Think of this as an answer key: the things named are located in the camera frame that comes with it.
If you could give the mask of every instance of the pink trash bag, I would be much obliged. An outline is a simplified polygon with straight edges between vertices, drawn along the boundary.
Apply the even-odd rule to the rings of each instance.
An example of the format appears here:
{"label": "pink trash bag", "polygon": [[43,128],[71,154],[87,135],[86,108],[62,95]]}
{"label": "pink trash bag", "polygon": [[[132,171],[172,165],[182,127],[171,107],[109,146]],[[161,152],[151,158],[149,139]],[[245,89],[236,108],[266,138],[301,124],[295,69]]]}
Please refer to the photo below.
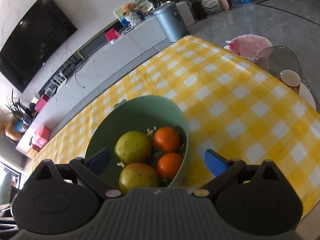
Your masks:
{"label": "pink trash bag", "polygon": [[225,46],[225,49],[228,49],[251,62],[255,61],[255,58],[262,50],[272,47],[272,43],[268,39],[253,34],[238,36],[232,41],[226,41],[226,43],[228,43],[228,45]]}

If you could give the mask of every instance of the black label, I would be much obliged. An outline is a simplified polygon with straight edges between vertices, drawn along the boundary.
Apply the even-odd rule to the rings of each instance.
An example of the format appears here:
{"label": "black label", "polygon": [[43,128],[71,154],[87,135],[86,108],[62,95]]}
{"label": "black label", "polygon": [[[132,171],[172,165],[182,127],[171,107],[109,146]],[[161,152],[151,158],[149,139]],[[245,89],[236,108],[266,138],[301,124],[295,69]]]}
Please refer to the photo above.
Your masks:
{"label": "black label", "polygon": [[181,20],[181,16],[180,16],[175,10],[172,10],[172,15],[173,15],[174,17],[176,17],[176,18],[178,19],[178,21]]}

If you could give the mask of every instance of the gray ribbed surface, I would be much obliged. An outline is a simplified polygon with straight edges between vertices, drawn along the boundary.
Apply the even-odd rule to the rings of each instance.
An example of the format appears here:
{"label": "gray ribbed surface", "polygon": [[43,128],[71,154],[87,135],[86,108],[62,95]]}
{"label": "gray ribbed surface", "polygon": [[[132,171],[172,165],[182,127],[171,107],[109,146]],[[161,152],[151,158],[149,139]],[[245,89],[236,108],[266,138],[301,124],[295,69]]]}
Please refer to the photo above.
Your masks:
{"label": "gray ribbed surface", "polygon": [[253,236],[229,226],[208,199],[189,196],[185,189],[134,189],[107,200],[85,226],[61,235],[22,230],[12,240],[301,240],[293,231],[278,236]]}

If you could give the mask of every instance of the flat screen tv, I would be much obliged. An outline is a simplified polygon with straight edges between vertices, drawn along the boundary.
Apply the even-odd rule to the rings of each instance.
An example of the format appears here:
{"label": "flat screen tv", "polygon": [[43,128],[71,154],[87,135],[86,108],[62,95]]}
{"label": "flat screen tv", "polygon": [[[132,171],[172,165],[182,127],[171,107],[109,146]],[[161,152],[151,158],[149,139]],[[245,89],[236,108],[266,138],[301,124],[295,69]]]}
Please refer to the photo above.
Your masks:
{"label": "flat screen tv", "polygon": [[53,0],[36,1],[2,47],[0,71],[23,92],[49,57],[76,31]]}

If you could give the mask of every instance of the black floor border line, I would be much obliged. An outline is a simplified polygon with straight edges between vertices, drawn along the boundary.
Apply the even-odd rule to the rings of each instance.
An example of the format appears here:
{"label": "black floor border line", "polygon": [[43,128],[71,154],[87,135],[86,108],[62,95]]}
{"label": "black floor border line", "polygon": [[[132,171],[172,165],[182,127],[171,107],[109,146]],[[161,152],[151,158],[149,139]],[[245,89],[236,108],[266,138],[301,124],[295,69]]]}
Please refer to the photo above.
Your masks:
{"label": "black floor border line", "polygon": [[316,23],[316,22],[314,22],[314,21],[311,21],[311,20],[309,20],[309,19],[307,19],[307,18],[305,18],[305,17],[303,17],[303,16],[301,16],[301,15],[298,15],[298,14],[295,14],[295,13],[292,13],[292,12],[289,12],[289,11],[286,11],[286,10],[283,10],[283,9],[280,9],[280,8],[277,8],[277,7],[273,7],[273,6],[270,6],[270,5],[261,4],[261,3],[266,2],[266,1],[269,1],[269,0],[263,0],[263,1],[260,1],[260,2],[255,3],[255,4],[261,5],[261,6],[265,6],[265,7],[269,7],[269,8],[273,8],[273,9],[276,9],[276,10],[279,10],[279,11],[282,11],[282,12],[290,13],[290,14],[292,14],[292,15],[294,15],[294,16],[297,16],[297,17],[300,17],[300,18],[302,18],[302,19],[305,19],[305,20],[307,20],[308,22],[311,22],[311,23],[313,23],[313,24],[315,24],[315,25],[318,25],[318,26],[320,27],[320,24],[319,24],[319,23]]}

